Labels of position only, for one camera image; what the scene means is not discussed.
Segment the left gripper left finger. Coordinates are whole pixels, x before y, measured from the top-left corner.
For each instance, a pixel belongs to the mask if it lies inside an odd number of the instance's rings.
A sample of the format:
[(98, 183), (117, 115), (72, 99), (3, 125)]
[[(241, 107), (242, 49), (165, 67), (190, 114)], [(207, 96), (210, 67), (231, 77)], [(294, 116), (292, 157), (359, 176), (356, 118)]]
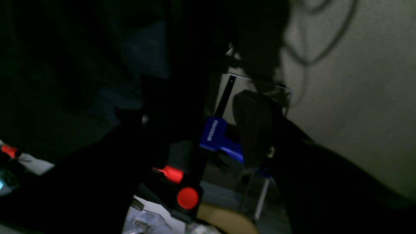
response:
[(103, 139), (1, 196), (1, 225), (22, 234), (120, 234), (139, 183), (167, 162), (182, 112), (116, 111), (124, 119)]

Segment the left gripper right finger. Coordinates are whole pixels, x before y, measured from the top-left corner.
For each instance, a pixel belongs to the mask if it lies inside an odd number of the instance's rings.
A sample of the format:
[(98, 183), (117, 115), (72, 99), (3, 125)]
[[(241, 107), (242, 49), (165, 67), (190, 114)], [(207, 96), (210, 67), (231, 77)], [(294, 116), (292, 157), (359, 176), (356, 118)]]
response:
[(415, 199), (318, 145), (265, 95), (233, 98), (244, 164), (270, 174), (294, 234), (414, 234)]

